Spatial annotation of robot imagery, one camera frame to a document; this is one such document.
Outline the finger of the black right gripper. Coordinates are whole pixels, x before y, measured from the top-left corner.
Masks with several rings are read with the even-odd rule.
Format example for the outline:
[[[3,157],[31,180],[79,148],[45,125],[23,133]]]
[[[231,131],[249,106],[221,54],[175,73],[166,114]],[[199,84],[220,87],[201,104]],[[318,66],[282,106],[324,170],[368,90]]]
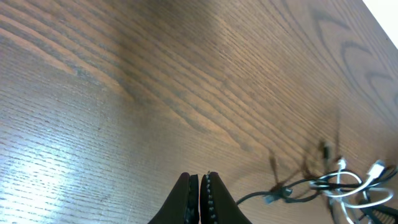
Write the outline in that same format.
[[[359,217],[359,221],[367,218],[373,224],[397,224],[397,209],[385,205],[375,205],[360,210],[363,214]]]

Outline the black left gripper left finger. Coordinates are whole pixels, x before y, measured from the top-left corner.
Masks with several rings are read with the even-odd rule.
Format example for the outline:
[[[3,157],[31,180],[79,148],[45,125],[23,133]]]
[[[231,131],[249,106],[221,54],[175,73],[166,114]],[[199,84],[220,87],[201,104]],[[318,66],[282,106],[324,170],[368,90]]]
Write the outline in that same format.
[[[198,175],[183,172],[149,224],[198,224],[198,206]]]

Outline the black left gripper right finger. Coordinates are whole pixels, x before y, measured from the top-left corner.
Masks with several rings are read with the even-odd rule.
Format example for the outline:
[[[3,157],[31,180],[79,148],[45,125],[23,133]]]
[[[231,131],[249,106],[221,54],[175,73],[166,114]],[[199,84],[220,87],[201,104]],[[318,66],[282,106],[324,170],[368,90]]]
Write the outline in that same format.
[[[209,172],[201,180],[200,221],[202,224],[251,224],[217,172]]]

